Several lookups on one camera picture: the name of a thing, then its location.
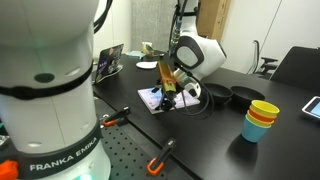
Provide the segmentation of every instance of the paper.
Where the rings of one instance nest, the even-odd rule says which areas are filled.
[[[140,95],[141,99],[146,104],[150,112],[152,114],[155,114],[155,113],[163,112],[162,110],[160,111],[155,110],[155,108],[159,106],[162,94],[161,94],[161,89],[159,89],[156,93],[151,92],[153,89],[154,88],[141,89],[141,90],[138,90],[138,94]],[[193,98],[186,90],[184,90],[183,93],[184,93],[187,106],[196,105],[200,103],[198,99]],[[176,102],[176,105],[175,105],[176,108],[184,107],[184,102],[183,102],[181,93],[179,93],[174,100]]]

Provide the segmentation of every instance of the white wall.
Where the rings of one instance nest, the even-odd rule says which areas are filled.
[[[292,46],[320,46],[320,1],[282,0],[275,16],[280,2],[231,1],[221,41],[228,60],[222,67],[246,73],[254,58],[253,40],[260,42],[261,56],[280,61]]]
[[[131,0],[113,0],[106,21],[94,35],[94,58],[98,58],[103,49],[118,44],[124,44],[123,52],[131,51],[131,5]],[[105,6],[106,0],[100,0],[95,19],[100,17]]]
[[[222,67],[246,73],[255,46],[265,39],[280,0],[231,0],[221,45],[228,59]]]
[[[319,0],[283,0],[261,56],[282,61],[293,46],[320,47],[319,7]]]

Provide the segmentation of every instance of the laptop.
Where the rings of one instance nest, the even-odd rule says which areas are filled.
[[[123,44],[120,44],[100,52],[97,70],[91,74],[93,84],[102,81],[104,78],[122,69],[122,66],[119,64],[122,50]]]

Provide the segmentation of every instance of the blue cup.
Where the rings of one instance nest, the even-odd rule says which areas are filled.
[[[241,135],[247,141],[256,143],[269,130],[269,128],[270,127],[262,127],[255,125],[245,117]]]

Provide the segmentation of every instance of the yellow cup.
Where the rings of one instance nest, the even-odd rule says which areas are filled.
[[[253,100],[250,106],[251,110],[255,113],[258,113],[261,116],[276,118],[278,113],[280,112],[277,106],[270,104],[266,101]]]
[[[263,121],[260,121],[254,117],[252,117],[249,113],[246,115],[246,118],[251,121],[253,124],[255,125],[258,125],[258,126],[261,126],[261,127],[264,127],[264,128],[269,128],[271,127],[271,124],[274,122],[263,122]]]

